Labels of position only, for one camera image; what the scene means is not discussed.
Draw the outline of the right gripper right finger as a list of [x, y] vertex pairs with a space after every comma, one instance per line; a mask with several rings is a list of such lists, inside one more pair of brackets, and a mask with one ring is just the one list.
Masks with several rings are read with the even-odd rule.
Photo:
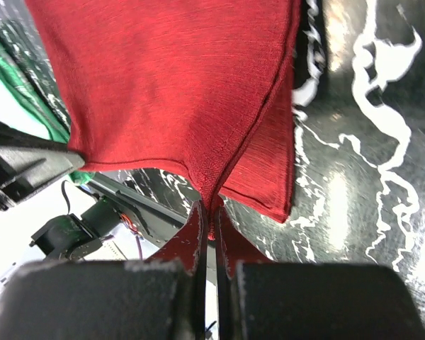
[[234, 226], [224, 207], [214, 215], [217, 266], [219, 336], [221, 339], [243, 339], [240, 293], [236, 283], [238, 265], [267, 264], [272, 260], [259, 251]]

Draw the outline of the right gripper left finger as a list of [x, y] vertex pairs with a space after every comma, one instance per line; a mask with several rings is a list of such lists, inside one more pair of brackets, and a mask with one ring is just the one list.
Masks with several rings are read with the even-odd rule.
[[170, 339], [205, 338], [208, 219], [203, 202], [192, 205], [184, 226], [145, 262], [174, 269]]

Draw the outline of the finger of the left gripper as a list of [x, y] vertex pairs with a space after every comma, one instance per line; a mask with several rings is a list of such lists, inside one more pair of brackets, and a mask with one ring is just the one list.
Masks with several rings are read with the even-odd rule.
[[65, 144], [44, 140], [0, 122], [0, 212], [33, 197], [85, 161]]

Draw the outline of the red cloth napkin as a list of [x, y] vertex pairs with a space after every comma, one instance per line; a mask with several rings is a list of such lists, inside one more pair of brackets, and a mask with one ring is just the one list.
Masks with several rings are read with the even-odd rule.
[[28, 1], [86, 171], [158, 168], [277, 222], [299, 1]]

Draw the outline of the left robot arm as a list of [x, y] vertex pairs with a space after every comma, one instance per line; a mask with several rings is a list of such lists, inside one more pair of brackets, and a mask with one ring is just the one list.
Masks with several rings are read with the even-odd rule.
[[[0, 122], [0, 212], [32, 198], [84, 165], [61, 142], [45, 140]], [[111, 230], [122, 222], [116, 204], [100, 198], [86, 212], [52, 218], [33, 236], [49, 259], [81, 259], [100, 249]]]

